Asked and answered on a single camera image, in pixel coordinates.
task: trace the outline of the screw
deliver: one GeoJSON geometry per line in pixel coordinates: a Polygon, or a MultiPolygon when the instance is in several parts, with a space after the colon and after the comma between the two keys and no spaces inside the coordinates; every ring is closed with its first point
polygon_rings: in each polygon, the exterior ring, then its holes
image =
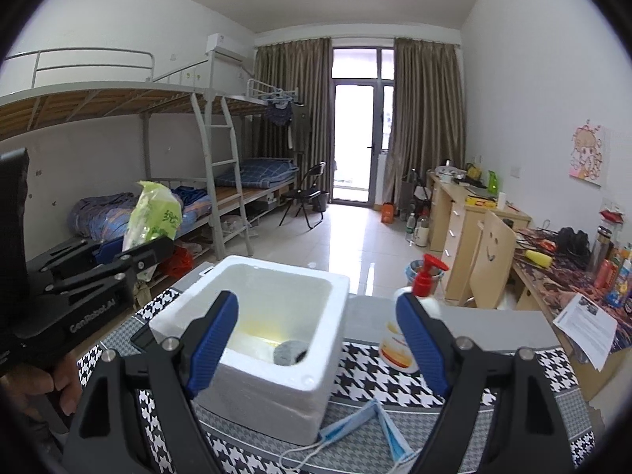
{"type": "Polygon", "coordinates": [[[116,351],[115,350],[105,350],[101,354],[101,359],[103,361],[108,362],[108,363],[111,362],[115,358],[116,358],[116,351]]]}
{"type": "Polygon", "coordinates": [[[175,351],[180,345],[180,341],[176,337],[167,337],[162,341],[162,349],[165,351],[175,351]]]}
{"type": "Polygon", "coordinates": [[[474,347],[474,342],[469,337],[458,337],[456,339],[456,347],[462,351],[469,351],[474,347]]]}
{"type": "Polygon", "coordinates": [[[535,353],[531,348],[520,348],[519,350],[517,350],[517,354],[525,361],[531,361],[533,358],[535,358],[535,353]]]}

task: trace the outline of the bed ladder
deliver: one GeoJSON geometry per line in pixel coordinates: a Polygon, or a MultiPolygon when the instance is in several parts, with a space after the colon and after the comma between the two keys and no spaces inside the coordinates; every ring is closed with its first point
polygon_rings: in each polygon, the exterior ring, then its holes
{"type": "Polygon", "coordinates": [[[209,217],[209,225],[211,225],[211,227],[213,228],[213,245],[215,248],[215,256],[218,260],[222,260],[226,256],[226,243],[233,237],[236,237],[240,234],[243,234],[244,240],[246,241],[246,250],[248,251],[248,256],[252,256],[252,244],[250,243],[250,235],[248,233],[248,228],[250,225],[248,223],[248,217],[246,216],[243,188],[241,186],[241,174],[239,172],[239,150],[237,147],[237,135],[235,133],[235,125],[233,124],[233,117],[228,110],[226,98],[223,96],[221,97],[220,102],[222,105],[222,113],[224,114],[226,124],[213,124],[213,101],[215,99],[214,96],[215,94],[213,93],[213,91],[210,91],[210,94],[206,95],[207,102],[206,106],[204,107],[204,116],[202,116],[195,91],[191,94],[191,105],[194,109],[195,119],[200,129],[201,145],[204,152],[207,192],[211,197],[212,213],[209,217]],[[211,148],[211,137],[213,135],[213,129],[223,129],[229,131],[231,141],[230,159],[222,160],[220,162],[213,162],[213,157],[211,153],[213,150],[211,148]],[[235,185],[237,192],[232,196],[225,197],[224,199],[218,201],[217,191],[215,189],[215,177],[213,175],[213,167],[229,166],[231,164],[233,165],[233,169],[235,169],[235,185]],[[224,231],[222,230],[222,223],[219,218],[219,206],[230,203],[231,201],[235,201],[235,199],[239,201],[239,215],[241,216],[241,226],[239,226],[239,229],[234,232],[224,234],[224,231]]]}

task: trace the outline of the document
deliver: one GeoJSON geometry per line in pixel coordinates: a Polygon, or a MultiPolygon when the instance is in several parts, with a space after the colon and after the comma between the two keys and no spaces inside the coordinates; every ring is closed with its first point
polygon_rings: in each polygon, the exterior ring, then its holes
{"type": "Polygon", "coordinates": [[[617,331],[617,319],[586,296],[575,294],[553,324],[577,343],[595,369],[604,368],[617,331]]]}

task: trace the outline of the black folding chair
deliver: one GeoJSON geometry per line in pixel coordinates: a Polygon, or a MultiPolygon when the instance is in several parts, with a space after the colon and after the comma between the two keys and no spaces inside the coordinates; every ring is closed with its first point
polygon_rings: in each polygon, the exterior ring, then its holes
{"type": "Polygon", "coordinates": [[[301,204],[299,209],[296,211],[296,215],[294,217],[298,217],[298,214],[301,212],[301,209],[302,209],[303,214],[305,215],[305,222],[307,223],[307,226],[309,227],[310,230],[313,230],[320,223],[322,223],[323,219],[325,218],[325,216],[322,213],[322,206],[321,205],[318,206],[320,208],[320,221],[318,221],[314,226],[312,226],[307,216],[307,210],[305,210],[305,204],[306,203],[309,204],[313,199],[319,197],[320,194],[322,193],[322,191],[316,187],[316,182],[318,180],[318,177],[322,176],[322,174],[325,172],[325,166],[326,166],[325,162],[319,162],[315,166],[312,166],[311,168],[309,168],[307,173],[305,173],[305,176],[303,176],[301,183],[299,183],[299,187],[303,187],[305,180],[307,180],[309,177],[313,177],[314,182],[309,188],[292,189],[291,191],[288,191],[285,194],[283,194],[285,196],[285,199],[287,199],[288,201],[288,207],[285,209],[285,213],[283,214],[283,218],[280,220],[279,226],[283,224],[283,221],[285,220],[285,216],[290,211],[290,208],[292,207],[292,204],[294,203],[294,201],[298,201],[301,204]]]}

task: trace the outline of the red pump cap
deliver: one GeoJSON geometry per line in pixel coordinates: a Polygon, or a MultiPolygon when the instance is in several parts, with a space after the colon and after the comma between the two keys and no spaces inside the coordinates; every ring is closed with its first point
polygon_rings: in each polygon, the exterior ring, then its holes
{"type": "Polygon", "coordinates": [[[432,289],[432,276],[430,270],[432,267],[436,267],[439,270],[447,271],[450,269],[436,256],[426,253],[423,256],[423,267],[415,276],[413,282],[413,295],[417,297],[428,297],[432,289]]]}

